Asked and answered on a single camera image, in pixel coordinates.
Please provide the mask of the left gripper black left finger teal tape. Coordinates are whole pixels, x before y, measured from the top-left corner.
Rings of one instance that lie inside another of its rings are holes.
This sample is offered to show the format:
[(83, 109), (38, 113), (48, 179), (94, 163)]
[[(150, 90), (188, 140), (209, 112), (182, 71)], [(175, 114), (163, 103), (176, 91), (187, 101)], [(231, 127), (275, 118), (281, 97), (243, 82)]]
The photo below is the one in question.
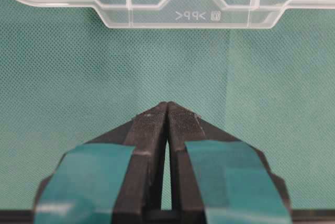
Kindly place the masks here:
[(143, 223), (161, 206), (166, 102), (67, 151), (38, 187), (34, 223)]

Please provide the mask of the left gripper black right finger teal tape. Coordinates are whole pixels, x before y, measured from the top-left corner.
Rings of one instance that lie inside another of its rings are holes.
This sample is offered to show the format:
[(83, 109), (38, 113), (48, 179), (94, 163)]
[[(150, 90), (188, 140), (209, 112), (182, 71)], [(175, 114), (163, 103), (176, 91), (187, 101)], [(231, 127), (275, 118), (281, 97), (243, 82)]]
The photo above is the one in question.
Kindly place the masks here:
[(283, 179), (258, 149), (167, 104), (172, 206), (181, 223), (290, 223)]

